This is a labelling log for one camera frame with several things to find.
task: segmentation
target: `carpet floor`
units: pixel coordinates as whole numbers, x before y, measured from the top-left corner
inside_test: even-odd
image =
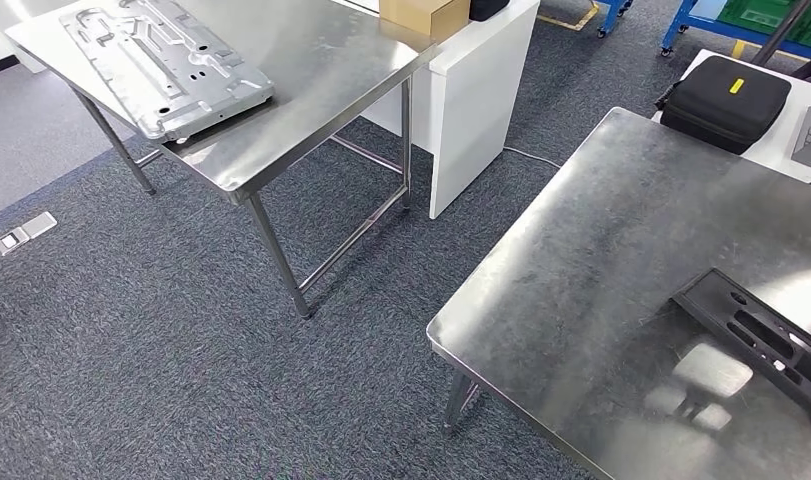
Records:
[[[508,144],[563,163],[611,107],[651,114],[699,48],[731,47],[689,31],[660,58],[675,8],[639,1],[604,40],[537,23]],[[344,135],[395,158],[365,121]],[[442,436],[452,371],[425,336],[554,173],[504,153],[431,221],[417,152],[414,209],[386,215],[302,321],[243,208],[166,161],[147,197],[100,155],[0,212],[0,233],[59,221],[0,256],[0,478],[591,478],[488,396]],[[396,182],[326,144],[265,188],[298,276]]]

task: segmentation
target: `stainless steel table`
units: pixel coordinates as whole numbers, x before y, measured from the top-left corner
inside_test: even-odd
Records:
[[[612,110],[428,326],[445,427],[481,388],[603,479],[811,480],[805,411],[668,301],[712,266],[811,333],[811,186]]]
[[[254,216],[298,312],[310,316],[304,293],[398,199],[410,203],[411,75],[434,55],[426,37],[329,0],[181,0],[199,21],[257,66],[276,84],[271,105],[251,110],[159,151],[182,162],[234,204]],[[60,24],[70,11],[112,1],[79,1],[14,26],[7,34],[56,72],[76,92],[128,164],[143,189],[154,193],[142,169],[158,152],[135,160],[99,108],[134,128],[122,106],[93,71]],[[357,117],[384,94],[402,85],[402,153],[399,164],[336,139],[356,153],[402,175],[402,184],[381,207],[301,284],[276,240],[258,191]]]

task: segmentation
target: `metal plate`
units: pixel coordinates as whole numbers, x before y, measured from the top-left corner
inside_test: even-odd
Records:
[[[273,95],[266,75],[175,2],[123,0],[60,21],[156,142],[187,138]]]

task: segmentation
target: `black case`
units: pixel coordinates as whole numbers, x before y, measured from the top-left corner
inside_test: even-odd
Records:
[[[787,80],[710,57],[659,101],[661,124],[740,155],[773,125],[790,91]]]
[[[509,0],[470,0],[470,20],[483,22],[508,5]]]

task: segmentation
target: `white table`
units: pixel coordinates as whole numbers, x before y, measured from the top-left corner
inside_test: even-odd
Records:
[[[351,1],[378,11],[378,0]],[[502,152],[539,5],[511,0],[489,20],[470,22],[414,75],[412,138],[434,156],[431,218]],[[399,96],[390,92],[363,116],[398,135]]]
[[[712,55],[724,56],[708,50],[700,51],[682,78],[687,77],[697,65]],[[779,114],[779,118],[770,127],[770,130],[764,134],[764,137],[741,156],[789,177],[811,183],[811,167],[791,160],[791,154],[794,152],[794,146],[805,119],[805,113],[808,107],[811,107],[811,83],[766,68],[749,65],[746,62],[741,63],[791,82],[791,93],[788,95],[788,101],[782,113]],[[660,112],[653,116],[655,121],[660,118]]]

